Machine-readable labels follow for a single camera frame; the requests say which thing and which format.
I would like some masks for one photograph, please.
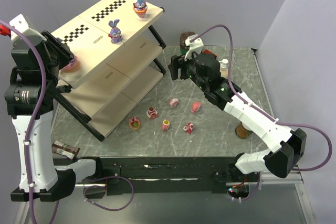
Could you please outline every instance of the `small bottle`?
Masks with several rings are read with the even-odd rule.
[[[229,61],[227,59],[223,59],[220,61],[220,75],[221,77],[224,77],[225,79],[227,79],[227,75],[228,75],[228,68],[227,68],[228,63]]]

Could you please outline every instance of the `bunny figurine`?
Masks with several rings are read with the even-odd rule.
[[[109,26],[112,27],[112,29],[110,31],[110,34],[109,34],[109,37],[111,38],[111,42],[113,44],[122,41],[121,31],[117,27],[118,22],[119,22],[118,19],[115,19],[114,22],[113,21],[109,22]]]
[[[137,0],[137,2],[134,3],[134,7],[137,10],[144,10],[146,6],[146,1],[145,0]]]
[[[145,0],[137,0],[133,4],[133,9],[139,18],[143,19],[146,17],[147,4]]]

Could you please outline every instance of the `checkered pattern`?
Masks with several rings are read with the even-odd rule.
[[[125,2],[126,0],[114,1],[113,4],[110,4],[109,6],[105,7],[105,9],[101,10],[99,13],[97,13],[95,16],[91,18],[98,22],[101,19],[108,16],[110,13],[113,13],[115,9],[118,9],[118,7],[121,6]]]
[[[84,31],[89,30],[88,27],[85,27],[84,25],[80,25],[79,28],[76,28],[75,31],[72,31],[69,33],[69,36],[64,36],[64,39],[62,42],[64,44],[67,44],[68,42],[72,42],[74,39],[78,38],[80,34],[83,34]]]

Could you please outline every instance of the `gray table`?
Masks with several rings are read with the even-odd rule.
[[[54,224],[303,224],[304,219],[295,185],[263,185],[251,199],[231,202],[227,195],[196,193],[137,194],[126,209],[109,212],[83,201],[83,189],[76,188],[59,203]],[[96,201],[118,208],[129,194],[105,196]],[[55,203],[36,200],[35,215],[39,223],[48,223]]]
[[[218,55],[219,60],[228,58],[227,47],[205,48]],[[179,47],[166,47],[158,59],[168,69],[170,57],[175,54],[180,54]],[[258,106],[270,112],[250,48],[234,50],[233,81]],[[171,109],[167,104],[170,98],[175,97],[180,103]],[[203,106],[197,113],[191,113],[191,105],[196,101]],[[158,110],[159,117],[150,121],[145,113],[151,106]],[[141,121],[140,129],[134,131],[129,128],[128,119],[131,116]],[[166,132],[161,130],[164,119],[171,122],[171,128]],[[193,122],[195,126],[190,135],[183,131],[188,122]],[[51,139],[79,147],[79,156],[235,156],[241,152],[266,149],[266,145],[254,134],[246,140],[239,139],[234,133],[237,124],[238,120],[233,116],[210,104],[191,80],[172,81],[167,71],[103,142],[99,142],[62,107],[57,113]]]

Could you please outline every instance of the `shelf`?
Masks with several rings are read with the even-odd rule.
[[[146,2],[148,7],[146,18],[138,19],[133,10],[133,3],[136,1],[101,0],[79,14],[79,17],[108,34],[111,31],[109,21],[120,19],[117,27],[121,30],[122,42],[127,46],[163,15],[162,8]]]
[[[162,77],[160,72],[146,67],[89,125],[107,137]]]
[[[136,103],[139,103],[145,95],[162,79],[163,74],[147,66],[138,77],[133,80],[122,93]]]
[[[115,55],[125,48],[121,42],[112,44],[107,33],[80,17],[70,20],[55,30],[52,35],[67,43],[70,50],[80,61],[77,71],[59,72],[60,79],[70,84],[74,89],[93,77],[107,62],[111,61]]]
[[[162,47],[140,36],[108,65],[134,80],[161,52]]]
[[[137,104],[123,93],[117,97],[89,125],[107,137]]]
[[[98,74],[79,88],[62,95],[89,117],[94,118],[123,89],[131,79],[109,65],[103,66]]]

